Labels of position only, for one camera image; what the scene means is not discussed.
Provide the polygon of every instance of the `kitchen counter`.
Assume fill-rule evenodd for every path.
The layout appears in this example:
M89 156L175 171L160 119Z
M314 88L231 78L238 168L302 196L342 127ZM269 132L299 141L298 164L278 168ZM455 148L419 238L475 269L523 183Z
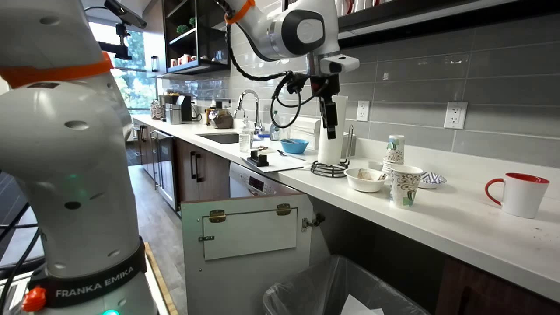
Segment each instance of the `kitchen counter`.
M149 115L133 118L246 165L238 143L223 145L200 136L231 133L234 129L214 129L200 123L171 125L154 121ZM316 153L307 150L304 157L313 162ZM351 167L367 167L367 159L352 159ZM560 302L558 199L545 197L538 217L531 220L503 213L486 197L484 185L472 180L446 176L447 184L434 190L420 189L411 209L399 209L389 203L388 187L377 193L361 193L351 189L346 178L327 179L308 169L267 176Z

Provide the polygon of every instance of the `trash can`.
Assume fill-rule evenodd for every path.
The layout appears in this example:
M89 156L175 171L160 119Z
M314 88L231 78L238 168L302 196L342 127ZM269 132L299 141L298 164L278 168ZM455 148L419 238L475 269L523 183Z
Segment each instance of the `trash can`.
M342 256L276 283L263 297L267 315L339 315L348 295L385 315L429 315L402 293Z

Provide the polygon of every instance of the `red handle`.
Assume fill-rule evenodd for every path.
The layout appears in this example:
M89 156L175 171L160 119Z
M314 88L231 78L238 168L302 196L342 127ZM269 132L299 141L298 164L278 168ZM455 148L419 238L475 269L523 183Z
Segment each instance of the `red handle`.
M492 195L490 195L490 193L488 192L488 189L490 188L490 185L492 185L493 183L497 183L497 182L502 182L503 183L503 178L492 179L491 181L488 182L488 184L486 184L486 187L484 188L484 190L486 191L486 196L488 196L488 198L492 199L493 202L495 202L495 203L497 203L501 206L502 203L498 199L492 197Z

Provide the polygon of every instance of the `dish soap bottle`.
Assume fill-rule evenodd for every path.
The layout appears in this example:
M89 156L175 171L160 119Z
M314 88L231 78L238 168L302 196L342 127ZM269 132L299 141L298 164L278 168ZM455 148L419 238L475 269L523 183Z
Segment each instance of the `dish soap bottle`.
M239 151L247 153L253 147L253 129L249 123L249 117L243 118L243 129L239 133Z
M278 115L278 111L274 111L274 121L280 123L280 116ZM280 128L276 127L274 123L270 123L270 140L271 141L278 141L280 140Z

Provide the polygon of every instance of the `sink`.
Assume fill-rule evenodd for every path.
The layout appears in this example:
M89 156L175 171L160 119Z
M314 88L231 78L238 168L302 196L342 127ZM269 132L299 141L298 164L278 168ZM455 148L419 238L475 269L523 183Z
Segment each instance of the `sink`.
M201 137L216 141L223 145L229 143L239 143L239 135L237 133L220 133L217 135L201 135Z

